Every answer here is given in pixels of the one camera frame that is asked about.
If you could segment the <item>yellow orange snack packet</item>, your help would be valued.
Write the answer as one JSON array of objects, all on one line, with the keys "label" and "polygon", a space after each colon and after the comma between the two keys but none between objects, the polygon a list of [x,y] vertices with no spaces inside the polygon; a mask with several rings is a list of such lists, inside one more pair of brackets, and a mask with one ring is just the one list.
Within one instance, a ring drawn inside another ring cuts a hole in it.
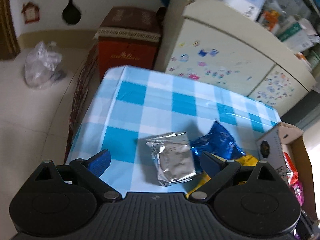
[{"label": "yellow orange snack packet", "polygon": [[210,178],[206,172],[202,172],[198,184],[186,194],[188,199],[205,202],[227,187],[245,183],[258,163],[258,159],[250,154],[239,159],[225,159],[223,161],[226,165],[225,168],[213,178]]}]

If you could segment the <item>wooden door frame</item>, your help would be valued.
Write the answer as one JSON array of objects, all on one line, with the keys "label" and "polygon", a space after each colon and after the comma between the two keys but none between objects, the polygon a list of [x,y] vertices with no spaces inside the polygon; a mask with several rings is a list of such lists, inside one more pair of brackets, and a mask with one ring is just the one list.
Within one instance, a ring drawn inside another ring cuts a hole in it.
[{"label": "wooden door frame", "polygon": [[1,60],[12,60],[20,53],[10,10],[10,0],[0,0]]}]

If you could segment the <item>dark red gift box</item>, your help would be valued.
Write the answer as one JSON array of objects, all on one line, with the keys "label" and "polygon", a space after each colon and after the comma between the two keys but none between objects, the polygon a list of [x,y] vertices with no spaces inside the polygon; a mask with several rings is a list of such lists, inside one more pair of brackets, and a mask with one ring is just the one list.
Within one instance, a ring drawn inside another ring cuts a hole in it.
[{"label": "dark red gift box", "polygon": [[101,80],[112,67],[154,68],[162,36],[156,12],[137,7],[113,7],[95,36]]}]

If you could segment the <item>blue white checkered tablecloth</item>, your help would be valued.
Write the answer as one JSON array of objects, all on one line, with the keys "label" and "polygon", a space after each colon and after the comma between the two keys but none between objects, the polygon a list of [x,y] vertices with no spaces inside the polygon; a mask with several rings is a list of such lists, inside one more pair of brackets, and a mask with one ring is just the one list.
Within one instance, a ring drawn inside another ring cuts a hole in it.
[{"label": "blue white checkered tablecloth", "polygon": [[68,161],[109,150],[101,179],[121,194],[188,192],[197,178],[163,187],[145,139],[185,132],[190,140],[218,121],[239,147],[258,155],[256,140],[280,122],[277,111],[226,89],[156,71],[121,66],[107,71],[81,122]]}]

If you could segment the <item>clear plastic bag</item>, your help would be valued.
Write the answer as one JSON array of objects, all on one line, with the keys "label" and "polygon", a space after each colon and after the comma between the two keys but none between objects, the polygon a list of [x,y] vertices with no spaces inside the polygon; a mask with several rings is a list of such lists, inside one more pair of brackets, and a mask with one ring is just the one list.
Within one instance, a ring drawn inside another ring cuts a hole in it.
[{"label": "clear plastic bag", "polygon": [[62,68],[62,54],[57,43],[39,42],[27,55],[24,64],[24,79],[32,89],[47,89],[66,77]]}]

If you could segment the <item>blue foil snack packet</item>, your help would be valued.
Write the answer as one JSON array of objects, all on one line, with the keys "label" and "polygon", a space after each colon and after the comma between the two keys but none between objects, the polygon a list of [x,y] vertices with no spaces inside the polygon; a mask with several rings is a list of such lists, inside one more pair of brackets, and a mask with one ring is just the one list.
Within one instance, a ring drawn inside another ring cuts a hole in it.
[{"label": "blue foil snack packet", "polygon": [[190,146],[197,174],[203,172],[203,168],[200,165],[200,156],[203,151],[207,151],[223,159],[239,159],[246,155],[237,145],[231,133],[218,121],[213,123],[206,135],[190,141]]}]

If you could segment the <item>silver foil snack packet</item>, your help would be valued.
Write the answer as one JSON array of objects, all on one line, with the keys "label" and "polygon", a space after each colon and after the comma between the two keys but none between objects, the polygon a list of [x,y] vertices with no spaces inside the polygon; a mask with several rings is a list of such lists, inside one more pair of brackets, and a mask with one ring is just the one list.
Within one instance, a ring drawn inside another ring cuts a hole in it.
[{"label": "silver foil snack packet", "polygon": [[186,132],[172,132],[146,139],[162,186],[185,183],[196,176],[191,146]]}]

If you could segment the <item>cream cabinet with stickers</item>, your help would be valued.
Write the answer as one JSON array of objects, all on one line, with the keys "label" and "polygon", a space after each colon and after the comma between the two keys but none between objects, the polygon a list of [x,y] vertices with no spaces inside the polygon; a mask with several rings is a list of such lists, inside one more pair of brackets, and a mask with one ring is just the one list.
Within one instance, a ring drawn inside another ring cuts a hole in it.
[{"label": "cream cabinet with stickers", "polygon": [[280,115],[316,84],[285,44],[218,0],[170,0],[155,70],[239,93]]}]

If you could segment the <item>pink snack packet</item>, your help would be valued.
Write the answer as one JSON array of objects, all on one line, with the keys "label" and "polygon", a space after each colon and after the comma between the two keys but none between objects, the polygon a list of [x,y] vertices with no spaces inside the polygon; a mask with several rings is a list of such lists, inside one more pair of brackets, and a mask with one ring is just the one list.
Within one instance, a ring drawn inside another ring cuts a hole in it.
[{"label": "pink snack packet", "polygon": [[297,198],[300,206],[302,206],[304,204],[304,191],[302,183],[298,180],[290,186],[290,189]]}]

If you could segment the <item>red orange snack packet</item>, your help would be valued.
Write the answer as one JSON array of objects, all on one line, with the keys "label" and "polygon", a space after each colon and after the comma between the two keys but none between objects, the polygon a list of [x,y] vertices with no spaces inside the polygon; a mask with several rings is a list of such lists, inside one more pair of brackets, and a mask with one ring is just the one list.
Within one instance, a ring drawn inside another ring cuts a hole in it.
[{"label": "red orange snack packet", "polygon": [[283,152],[283,156],[286,164],[286,178],[288,184],[292,186],[298,181],[298,171],[294,166],[290,156],[286,152]]}]

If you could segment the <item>red house switch sticker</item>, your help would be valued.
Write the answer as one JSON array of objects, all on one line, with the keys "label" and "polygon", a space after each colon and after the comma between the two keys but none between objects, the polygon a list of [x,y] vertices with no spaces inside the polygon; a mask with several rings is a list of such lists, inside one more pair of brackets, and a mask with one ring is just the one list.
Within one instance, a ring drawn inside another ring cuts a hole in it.
[{"label": "red house switch sticker", "polygon": [[24,3],[21,14],[24,17],[24,23],[34,23],[40,20],[40,8],[33,2]]}]

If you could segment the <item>brown cardboard box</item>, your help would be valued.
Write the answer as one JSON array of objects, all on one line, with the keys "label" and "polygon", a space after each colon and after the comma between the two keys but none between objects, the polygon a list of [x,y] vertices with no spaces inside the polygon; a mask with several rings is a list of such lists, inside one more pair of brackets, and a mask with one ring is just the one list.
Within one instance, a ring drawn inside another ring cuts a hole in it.
[{"label": "brown cardboard box", "polygon": [[288,184],[283,152],[286,152],[298,171],[298,180],[303,185],[304,204],[302,208],[314,220],[316,200],[312,165],[303,141],[303,131],[298,127],[279,122],[256,141],[259,159],[267,161]]}]

